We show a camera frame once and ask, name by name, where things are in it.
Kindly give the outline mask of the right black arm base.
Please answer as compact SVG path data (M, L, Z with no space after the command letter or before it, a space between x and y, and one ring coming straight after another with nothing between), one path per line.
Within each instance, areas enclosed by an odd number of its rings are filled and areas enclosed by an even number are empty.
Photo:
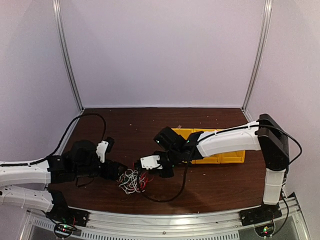
M268 205L262 204L254 208L241 210L239 212L242 226L256 225L268 221L272 221L282 216L279 204Z

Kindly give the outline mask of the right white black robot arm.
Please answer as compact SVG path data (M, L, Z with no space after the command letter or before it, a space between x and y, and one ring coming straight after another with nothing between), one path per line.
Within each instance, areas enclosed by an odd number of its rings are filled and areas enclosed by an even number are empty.
M214 155L261 151L266 167L262 206L256 210L259 220L268 220L279 202L286 171L290 165L289 136L268 114L256 121L222 130L190 130L179 134L171 127L163 128L154 141L162 148L143 156L133 164L138 172L154 171L162 178L174 176L173 168L181 163L203 160Z

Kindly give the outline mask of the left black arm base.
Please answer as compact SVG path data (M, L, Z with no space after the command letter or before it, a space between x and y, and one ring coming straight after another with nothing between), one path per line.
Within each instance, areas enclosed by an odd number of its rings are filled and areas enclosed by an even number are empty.
M69 208L67 211L47 212L46 216L58 223L67 223L76 227L86 227L89 219L89 212L76 208Z

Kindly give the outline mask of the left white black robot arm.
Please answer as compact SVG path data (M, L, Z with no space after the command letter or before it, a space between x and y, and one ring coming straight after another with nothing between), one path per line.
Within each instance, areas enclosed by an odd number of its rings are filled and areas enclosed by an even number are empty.
M61 222L69 221L72 211L60 191L32 190L23 185L62 184L78 182L80 178L96 177L116 181L127 170L127 166L106 158L113 145L112 138L98 144L80 140L62 155L50 154L42 159L26 162L1 162L1 205L36 209L53 214Z

